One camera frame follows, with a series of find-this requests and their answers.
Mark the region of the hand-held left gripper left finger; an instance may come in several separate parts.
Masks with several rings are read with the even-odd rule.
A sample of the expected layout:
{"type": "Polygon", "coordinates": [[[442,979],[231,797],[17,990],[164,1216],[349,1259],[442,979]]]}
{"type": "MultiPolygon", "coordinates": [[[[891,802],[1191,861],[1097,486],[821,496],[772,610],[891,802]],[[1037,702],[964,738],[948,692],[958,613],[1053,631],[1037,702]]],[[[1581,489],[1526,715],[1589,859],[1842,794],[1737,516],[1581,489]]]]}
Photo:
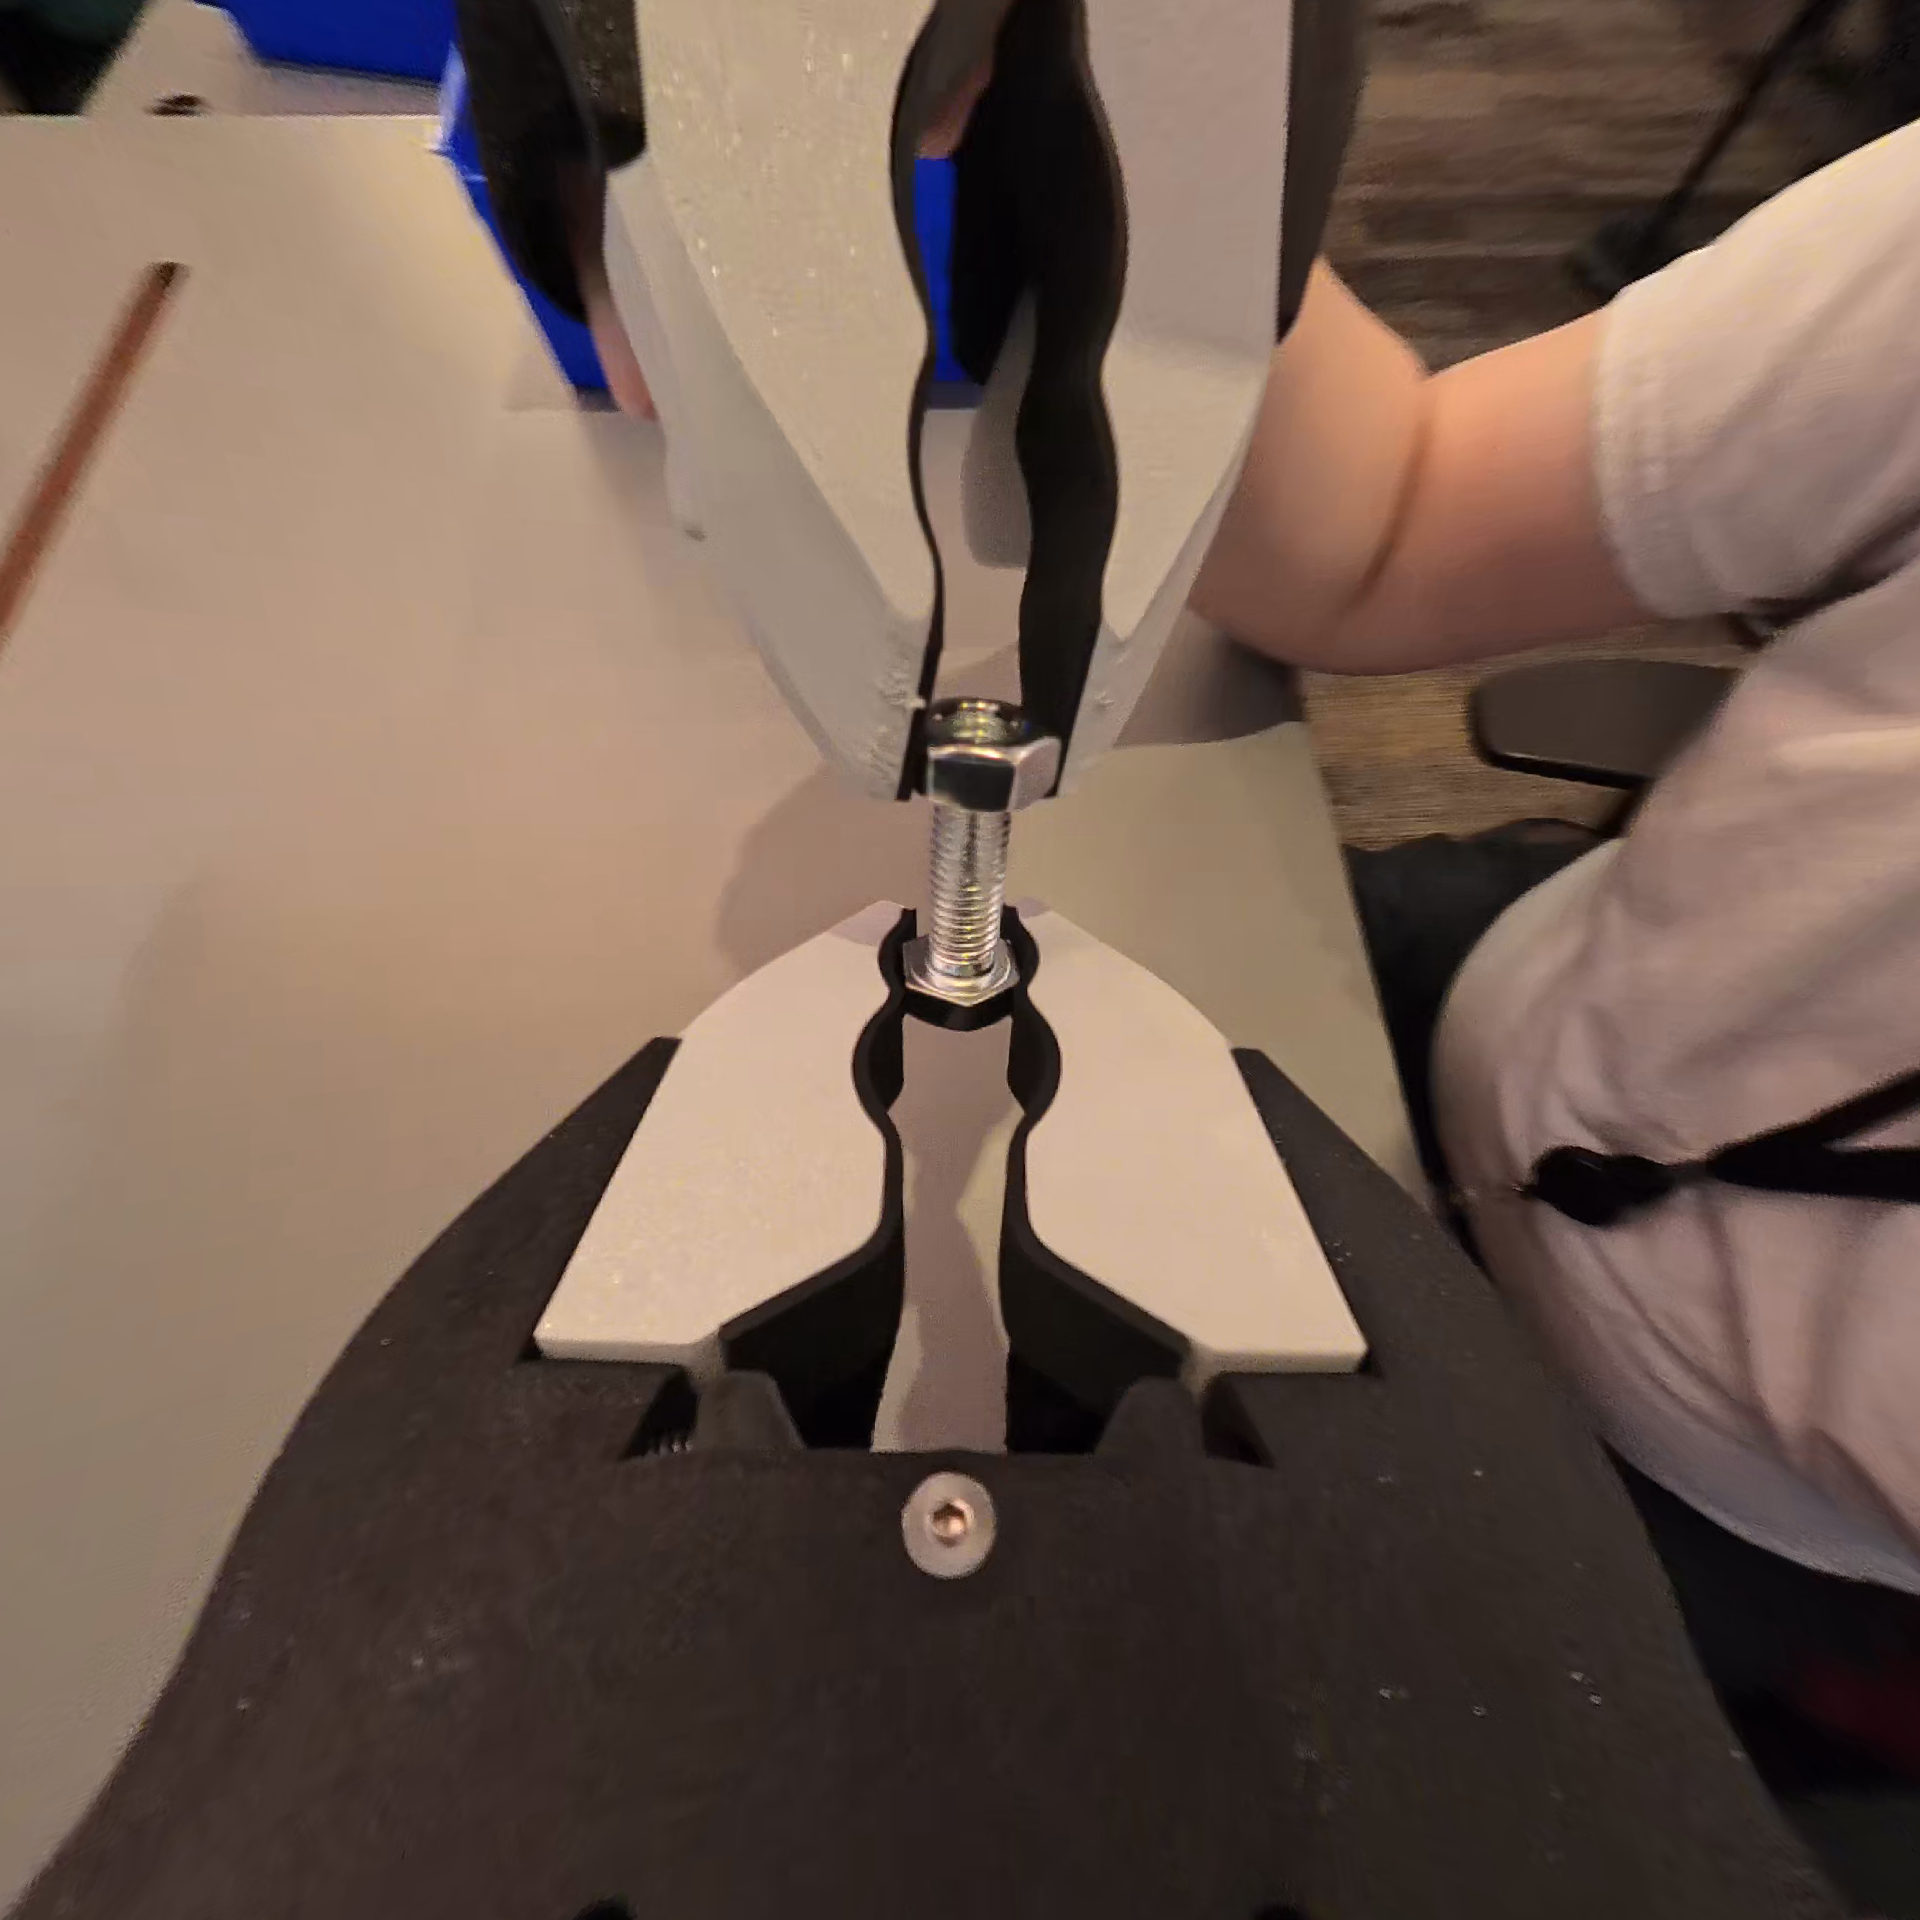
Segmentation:
{"type": "Polygon", "coordinates": [[[541,1357],[758,1374],[808,1445],[871,1445],[904,1299],[908,940],[908,915],[852,915],[685,1026],[540,1313],[541,1357]]]}

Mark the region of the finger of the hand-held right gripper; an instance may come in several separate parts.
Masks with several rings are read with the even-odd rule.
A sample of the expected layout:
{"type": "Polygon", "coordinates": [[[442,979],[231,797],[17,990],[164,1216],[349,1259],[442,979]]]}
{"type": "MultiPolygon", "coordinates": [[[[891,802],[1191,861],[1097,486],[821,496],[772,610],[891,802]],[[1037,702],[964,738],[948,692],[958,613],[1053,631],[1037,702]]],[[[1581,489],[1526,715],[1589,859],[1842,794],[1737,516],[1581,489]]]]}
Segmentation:
{"type": "Polygon", "coordinates": [[[1275,345],[1291,4],[1017,4],[1019,704],[1108,753],[1233,491],[1275,345]]]}
{"type": "Polygon", "coordinates": [[[677,504],[808,738],[887,803],[937,649],[913,464],[932,342],[896,196],[932,11],[638,2],[642,150],[603,211],[677,504]]]}

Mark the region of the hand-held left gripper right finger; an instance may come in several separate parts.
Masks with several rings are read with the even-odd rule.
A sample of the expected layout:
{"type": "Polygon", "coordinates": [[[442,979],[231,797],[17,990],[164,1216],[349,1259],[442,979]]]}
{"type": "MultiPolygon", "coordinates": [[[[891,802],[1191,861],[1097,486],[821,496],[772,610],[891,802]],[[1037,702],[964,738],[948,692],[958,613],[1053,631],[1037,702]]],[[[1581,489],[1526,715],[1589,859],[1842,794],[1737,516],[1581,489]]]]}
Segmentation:
{"type": "Polygon", "coordinates": [[[1161,1379],[1348,1377],[1369,1343],[1243,1063],[1178,987],[1014,915],[999,1321],[1008,1443],[1092,1445],[1161,1379]]]}

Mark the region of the silver hex bolt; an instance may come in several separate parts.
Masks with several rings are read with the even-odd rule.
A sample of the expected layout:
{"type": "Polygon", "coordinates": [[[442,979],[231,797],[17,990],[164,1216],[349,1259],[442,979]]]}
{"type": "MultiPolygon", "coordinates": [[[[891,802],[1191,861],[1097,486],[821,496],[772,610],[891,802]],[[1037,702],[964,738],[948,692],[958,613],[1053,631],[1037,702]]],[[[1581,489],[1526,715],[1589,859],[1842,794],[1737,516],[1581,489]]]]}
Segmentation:
{"type": "Polygon", "coordinates": [[[1019,991],[1005,930],[1009,839],[1008,812],[929,803],[926,910],[899,942],[906,1010],[923,1024],[971,1034],[1001,1019],[1019,991]]]}

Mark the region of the silver hex nut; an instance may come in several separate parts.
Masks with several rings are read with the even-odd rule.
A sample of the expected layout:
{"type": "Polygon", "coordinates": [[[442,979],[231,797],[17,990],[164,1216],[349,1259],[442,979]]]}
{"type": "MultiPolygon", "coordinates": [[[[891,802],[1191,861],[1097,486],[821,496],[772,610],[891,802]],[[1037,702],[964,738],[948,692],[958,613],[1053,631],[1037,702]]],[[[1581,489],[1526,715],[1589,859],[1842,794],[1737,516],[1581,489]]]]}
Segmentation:
{"type": "Polygon", "coordinates": [[[926,707],[917,792],[967,814],[1022,812],[1051,797],[1061,742],[1011,702],[954,696],[926,707]]]}

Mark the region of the person's right hand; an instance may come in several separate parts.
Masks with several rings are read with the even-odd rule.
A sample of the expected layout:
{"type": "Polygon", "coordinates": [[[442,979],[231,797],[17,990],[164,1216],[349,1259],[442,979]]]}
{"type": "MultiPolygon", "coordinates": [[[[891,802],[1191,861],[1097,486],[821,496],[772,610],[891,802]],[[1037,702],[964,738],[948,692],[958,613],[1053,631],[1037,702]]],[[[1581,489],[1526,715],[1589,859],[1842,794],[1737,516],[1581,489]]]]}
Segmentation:
{"type": "Polygon", "coordinates": [[[603,248],[596,237],[583,242],[577,280],[588,334],[614,408],[629,419],[660,419],[650,382],[612,298],[603,248]]]}

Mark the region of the black desk chair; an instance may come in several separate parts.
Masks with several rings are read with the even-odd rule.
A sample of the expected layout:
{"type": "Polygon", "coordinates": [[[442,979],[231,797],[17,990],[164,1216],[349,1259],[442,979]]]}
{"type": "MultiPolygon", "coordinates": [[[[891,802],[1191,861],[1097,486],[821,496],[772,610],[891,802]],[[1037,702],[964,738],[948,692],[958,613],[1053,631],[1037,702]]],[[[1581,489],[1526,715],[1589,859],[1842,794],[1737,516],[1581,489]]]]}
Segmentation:
{"type": "Polygon", "coordinates": [[[1737,683],[1731,665],[1572,656],[1504,668],[1465,700],[1473,752],[1521,775],[1637,792],[1737,683]]]}

